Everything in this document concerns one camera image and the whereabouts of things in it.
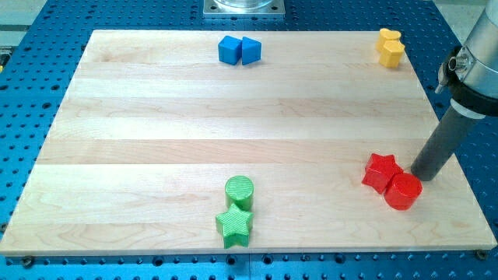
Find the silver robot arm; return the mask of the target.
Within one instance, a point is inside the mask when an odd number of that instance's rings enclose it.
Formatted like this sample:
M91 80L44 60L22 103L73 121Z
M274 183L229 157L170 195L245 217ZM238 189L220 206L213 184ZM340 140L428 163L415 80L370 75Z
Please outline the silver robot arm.
M441 64L439 93L451 92L451 108L471 119L497 115L497 0L489 0L462 46Z

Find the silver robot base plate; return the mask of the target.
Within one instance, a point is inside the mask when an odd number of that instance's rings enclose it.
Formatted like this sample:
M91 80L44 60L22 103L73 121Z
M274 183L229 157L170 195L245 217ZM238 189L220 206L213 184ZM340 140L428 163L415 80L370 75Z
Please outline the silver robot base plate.
M204 0L203 15L227 16L284 16L284 0Z

